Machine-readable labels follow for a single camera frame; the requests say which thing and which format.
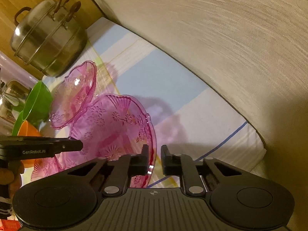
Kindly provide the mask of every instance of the fingers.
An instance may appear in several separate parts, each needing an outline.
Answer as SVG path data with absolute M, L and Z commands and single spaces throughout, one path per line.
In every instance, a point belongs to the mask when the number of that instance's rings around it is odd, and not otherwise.
M 24 166 L 24 164 L 21 162 L 20 163 L 20 166 L 19 166 L 19 168 L 18 168 L 18 170 L 17 170 L 17 173 L 18 174 L 23 174 L 25 172 L 25 166 Z
M 9 185 L 9 195 L 10 195 L 10 199 L 13 198 L 15 192 L 20 189 L 22 185 L 22 181 L 21 181 L 21 175 L 18 174 L 15 176 L 14 181 Z
M 14 181 L 14 174 L 6 168 L 0 168 L 0 184 L 7 185 Z

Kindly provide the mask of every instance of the red object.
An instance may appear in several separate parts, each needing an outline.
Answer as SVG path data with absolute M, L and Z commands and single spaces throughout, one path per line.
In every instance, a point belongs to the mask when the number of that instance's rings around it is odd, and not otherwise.
M 21 228 L 21 225 L 18 221 L 13 221 L 13 220 L 0 220 L 0 230 L 3 231 L 17 231 L 18 229 Z

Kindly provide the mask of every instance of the striped tablecloth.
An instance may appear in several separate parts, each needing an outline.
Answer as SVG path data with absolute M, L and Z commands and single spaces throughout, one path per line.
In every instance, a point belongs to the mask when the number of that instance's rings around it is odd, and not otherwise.
M 132 95 L 151 116 L 157 158 L 148 187 L 178 186 L 178 178 L 162 174 L 162 144 L 195 160 L 210 155 L 247 171 L 262 160 L 265 149 L 255 129 L 184 66 L 105 18 L 87 33 L 88 45 L 75 65 L 85 60 L 96 63 L 95 94 Z M 68 72 L 59 78 L 44 77 L 43 82 L 52 91 Z M 56 131 L 56 136 L 66 137 L 68 133 L 69 127 L 65 127 Z

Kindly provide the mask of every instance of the pink glass bowl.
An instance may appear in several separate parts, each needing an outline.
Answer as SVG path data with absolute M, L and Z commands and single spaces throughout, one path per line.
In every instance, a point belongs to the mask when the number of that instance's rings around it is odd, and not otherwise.
M 96 157 L 117 160 L 124 154 L 139 154 L 143 144 L 149 145 L 148 174 L 133 177 L 130 186 L 148 185 L 156 158 L 156 136 L 149 114 L 136 98 L 115 94 L 97 96 L 76 115 L 70 136 L 81 140 L 84 147 L 81 151 L 61 153 L 58 157 L 61 170 Z M 58 171 L 55 159 L 47 158 L 44 163 L 34 165 L 31 180 Z
M 96 65 L 92 61 L 74 67 L 57 88 L 50 107 L 51 126 L 61 129 L 71 123 L 93 99 L 96 87 Z

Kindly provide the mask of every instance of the pot lid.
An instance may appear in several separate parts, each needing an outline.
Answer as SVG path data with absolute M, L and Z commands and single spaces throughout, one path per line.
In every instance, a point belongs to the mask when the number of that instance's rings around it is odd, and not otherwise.
M 44 18 L 54 7 L 56 2 L 54 0 L 44 0 L 37 4 L 34 8 L 23 7 L 17 12 L 15 18 L 22 11 L 29 11 L 20 23 L 15 20 L 17 27 L 10 40 L 11 48 L 16 51 L 27 34 Z

